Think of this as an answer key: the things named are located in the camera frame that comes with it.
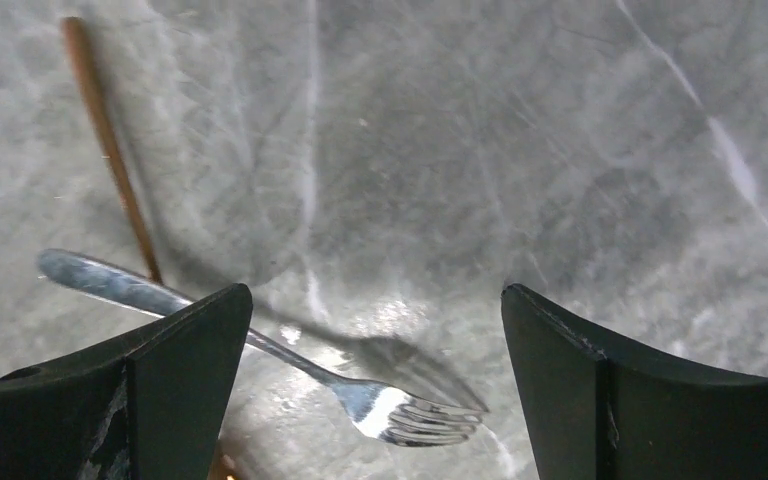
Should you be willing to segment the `brown wooden utensil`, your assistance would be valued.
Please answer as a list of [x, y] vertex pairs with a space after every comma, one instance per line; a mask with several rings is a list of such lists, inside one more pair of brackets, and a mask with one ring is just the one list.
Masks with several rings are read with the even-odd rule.
[[60, 28], [76, 85], [97, 137], [102, 158], [107, 162], [123, 211], [135, 235], [149, 278], [161, 284], [163, 279], [155, 249], [123, 159], [85, 22], [75, 16], [64, 17], [60, 21]]

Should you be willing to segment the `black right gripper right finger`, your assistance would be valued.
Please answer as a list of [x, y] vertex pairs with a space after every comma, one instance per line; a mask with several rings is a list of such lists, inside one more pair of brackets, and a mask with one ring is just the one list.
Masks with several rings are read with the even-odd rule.
[[542, 479], [768, 479], [768, 377], [686, 360], [520, 285], [501, 316]]

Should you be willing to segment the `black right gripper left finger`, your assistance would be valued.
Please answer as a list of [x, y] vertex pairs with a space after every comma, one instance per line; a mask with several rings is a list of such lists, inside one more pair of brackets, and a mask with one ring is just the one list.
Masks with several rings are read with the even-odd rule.
[[233, 284], [0, 378], [0, 479], [204, 479], [252, 317]]

